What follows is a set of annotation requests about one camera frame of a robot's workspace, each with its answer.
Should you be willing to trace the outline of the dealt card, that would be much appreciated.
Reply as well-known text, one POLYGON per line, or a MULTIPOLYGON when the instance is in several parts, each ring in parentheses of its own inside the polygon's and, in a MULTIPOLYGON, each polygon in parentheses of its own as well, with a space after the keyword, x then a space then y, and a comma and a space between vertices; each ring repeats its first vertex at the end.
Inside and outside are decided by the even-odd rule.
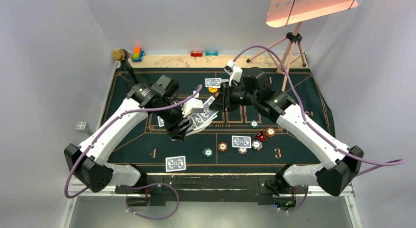
POLYGON ((205 87, 219 88, 221 86, 221 78, 205 78, 205 87))
POLYGON ((232 135, 232 147, 250 149, 252 147, 251 137, 232 135))
POLYGON ((186 170, 186 157, 173 156, 165 159, 165 171, 166 172, 177 172, 186 170))
POLYGON ((157 121, 158 121, 158 126, 159 127, 164 127, 165 126, 164 120, 160 116, 157 116, 157 121))

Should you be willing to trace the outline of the yellow dealer button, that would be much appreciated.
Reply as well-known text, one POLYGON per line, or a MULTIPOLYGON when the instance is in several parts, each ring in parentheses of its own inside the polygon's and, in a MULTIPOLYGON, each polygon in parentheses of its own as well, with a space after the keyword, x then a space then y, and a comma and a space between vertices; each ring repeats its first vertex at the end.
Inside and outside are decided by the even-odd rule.
POLYGON ((208 90, 209 90, 211 93, 216 93, 216 92, 218 91, 218 89, 217 89, 217 88, 213 88, 213 87, 209 87, 209 88, 208 88, 208 90))

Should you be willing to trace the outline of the stack of playing cards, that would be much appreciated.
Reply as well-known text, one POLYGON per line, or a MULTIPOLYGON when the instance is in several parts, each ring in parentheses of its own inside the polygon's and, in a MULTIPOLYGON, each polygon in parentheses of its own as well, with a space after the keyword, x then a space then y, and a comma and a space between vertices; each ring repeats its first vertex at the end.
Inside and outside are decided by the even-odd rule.
POLYGON ((216 114, 218 111, 213 111, 209 109, 209 105, 215 100, 213 96, 209 97, 204 102, 204 111, 202 113, 194 113, 191 114, 191 121, 196 124, 196 126, 200 126, 203 122, 208 122, 209 120, 213 120, 216 118, 216 114))

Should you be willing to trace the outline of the green blue chips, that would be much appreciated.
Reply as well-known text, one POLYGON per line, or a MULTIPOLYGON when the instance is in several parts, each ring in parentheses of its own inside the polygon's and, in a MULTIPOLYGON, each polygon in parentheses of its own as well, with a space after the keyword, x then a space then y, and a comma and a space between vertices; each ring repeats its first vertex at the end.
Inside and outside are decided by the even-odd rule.
POLYGON ((250 122, 250 127, 251 127, 251 128, 257 128, 258 126, 259 126, 259 124, 258 124, 258 122, 257 122, 257 121, 252 120, 252 121, 250 122))

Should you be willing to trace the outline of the green blue chip stack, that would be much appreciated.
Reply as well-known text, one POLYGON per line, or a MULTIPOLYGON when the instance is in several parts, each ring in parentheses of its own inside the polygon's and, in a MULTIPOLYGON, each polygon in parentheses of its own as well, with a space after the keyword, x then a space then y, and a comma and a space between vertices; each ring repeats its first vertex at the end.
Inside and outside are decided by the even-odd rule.
POLYGON ((211 157, 213 156, 213 150, 211 148, 204 148, 203 155, 206 157, 211 157))

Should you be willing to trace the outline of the orange red chip stack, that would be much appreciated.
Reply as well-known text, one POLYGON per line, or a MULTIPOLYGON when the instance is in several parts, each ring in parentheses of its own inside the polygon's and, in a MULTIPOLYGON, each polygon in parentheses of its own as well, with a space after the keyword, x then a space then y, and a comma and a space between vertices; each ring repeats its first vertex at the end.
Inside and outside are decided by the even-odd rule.
POLYGON ((228 149, 228 145, 225 142, 221 142, 218 144, 218 150, 224 152, 228 149))

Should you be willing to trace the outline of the peach blue chip stack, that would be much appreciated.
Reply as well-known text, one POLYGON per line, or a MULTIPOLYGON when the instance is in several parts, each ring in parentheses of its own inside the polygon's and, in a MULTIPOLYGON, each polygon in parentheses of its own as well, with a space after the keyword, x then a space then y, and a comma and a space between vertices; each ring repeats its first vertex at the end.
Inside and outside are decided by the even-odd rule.
POLYGON ((238 148, 238 152, 240 154, 246 154, 248 152, 248 149, 247 148, 238 148))

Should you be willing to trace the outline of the red black all-in triangle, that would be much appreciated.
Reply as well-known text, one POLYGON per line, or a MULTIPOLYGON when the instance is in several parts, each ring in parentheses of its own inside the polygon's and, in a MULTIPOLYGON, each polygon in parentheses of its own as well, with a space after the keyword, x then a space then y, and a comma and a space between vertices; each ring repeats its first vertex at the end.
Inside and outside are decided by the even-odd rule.
POLYGON ((259 140, 259 141, 263 141, 263 142, 266 142, 267 141, 267 139, 266 139, 266 135, 265 135, 265 133, 264 133, 264 131, 263 131, 263 129, 261 129, 260 131, 258 131, 254 136, 253 136, 253 138, 254 139, 256 139, 256 140, 259 140))

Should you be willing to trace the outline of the peach blue chips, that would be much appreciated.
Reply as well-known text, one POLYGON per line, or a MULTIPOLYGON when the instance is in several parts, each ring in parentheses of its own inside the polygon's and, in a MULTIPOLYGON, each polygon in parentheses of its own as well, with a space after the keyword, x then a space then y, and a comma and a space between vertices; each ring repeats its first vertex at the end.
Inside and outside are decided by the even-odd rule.
POLYGON ((260 151, 262 149, 262 142, 260 142, 258 140, 254 140, 252 142, 252 148, 256 151, 260 151))

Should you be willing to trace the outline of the orange chips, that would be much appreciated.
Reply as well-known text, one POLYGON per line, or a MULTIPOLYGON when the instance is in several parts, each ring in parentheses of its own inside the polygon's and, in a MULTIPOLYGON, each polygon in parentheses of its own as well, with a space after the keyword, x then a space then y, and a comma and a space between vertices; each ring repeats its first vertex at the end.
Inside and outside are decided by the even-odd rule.
POLYGON ((275 134, 276 134, 276 131, 275 131, 275 129, 274 129, 274 128, 272 128, 272 127, 269 127, 269 128, 266 130, 266 135, 267 135, 268 137, 273 137, 273 136, 275 136, 275 134))

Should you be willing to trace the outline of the blue playing card deck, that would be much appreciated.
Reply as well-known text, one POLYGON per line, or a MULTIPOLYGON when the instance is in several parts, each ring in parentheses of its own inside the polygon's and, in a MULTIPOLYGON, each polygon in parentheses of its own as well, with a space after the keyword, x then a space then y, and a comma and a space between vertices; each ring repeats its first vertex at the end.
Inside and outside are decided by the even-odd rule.
POLYGON ((196 126, 194 122, 192 122, 192 125, 186 130, 185 136, 190 136, 192 134, 196 134, 202 130, 204 130, 210 122, 203 122, 200 126, 196 126))

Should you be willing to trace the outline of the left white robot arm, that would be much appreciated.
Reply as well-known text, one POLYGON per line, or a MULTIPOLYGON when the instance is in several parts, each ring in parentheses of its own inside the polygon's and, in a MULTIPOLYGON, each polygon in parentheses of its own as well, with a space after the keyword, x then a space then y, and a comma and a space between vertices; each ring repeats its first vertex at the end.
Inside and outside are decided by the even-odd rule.
POLYGON ((144 191, 146 180, 142 170, 131 165, 114 165, 108 159, 121 140, 151 114, 163 119, 171 140, 185 139, 192 124, 183 108, 195 107, 191 100, 198 99, 202 85, 198 85, 188 98, 173 103, 169 97, 178 87, 178 83, 166 75, 162 75, 156 83, 134 85, 116 112, 96 132, 77 145, 69 144, 64 150, 70 170, 65 183, 65 196, 72 197, 68 190, 72 176, 94 193, 108 185, 125 185, 134 193, 144 191))

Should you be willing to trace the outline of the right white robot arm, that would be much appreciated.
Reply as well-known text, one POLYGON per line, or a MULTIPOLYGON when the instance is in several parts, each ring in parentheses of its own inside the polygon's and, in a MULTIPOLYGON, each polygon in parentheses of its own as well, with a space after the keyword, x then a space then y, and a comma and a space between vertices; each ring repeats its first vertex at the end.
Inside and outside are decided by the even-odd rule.
POLYGON ((318 164, 287 164, 275 175, 273 184, 265 184, 275 194, 287 193, 299 185, 320 186, 326 193, 339 196, 358 175, 363 150, 349 147, 316 124, 304 112, 300 101, 270 87, 269 77, 258 67, 241 69, 226 65, 228 83, 222 83, 219 94, 209 106, 227 112, 251 105, 259 114, 283 127, 302 142, 319 160, 318 164))

